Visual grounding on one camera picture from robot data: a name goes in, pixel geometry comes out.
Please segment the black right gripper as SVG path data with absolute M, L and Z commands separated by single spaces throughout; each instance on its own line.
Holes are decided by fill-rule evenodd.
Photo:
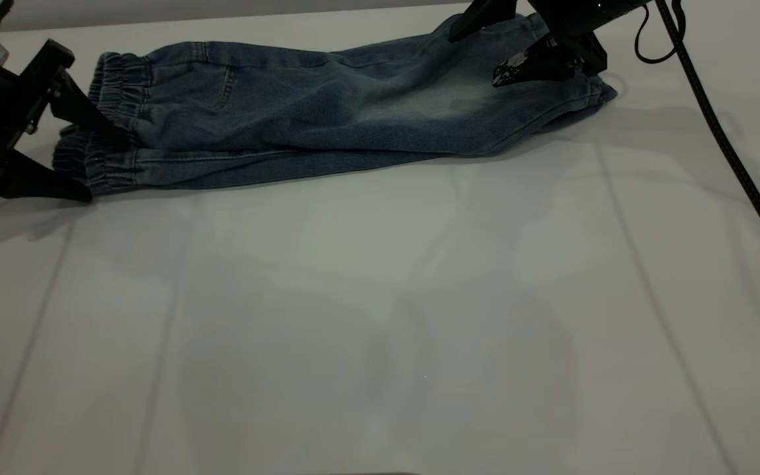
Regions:
M 477 0 L 453 21 L 450 42 L 515 17 L 516 0 Z M 591 77 L 608 69 L 608 54 L 593 32 L 641 9 L 648 1 L 530 1 L 549 33 L 495 67 L 492 86 L 533 81 L 564 82 L 576 73 Z

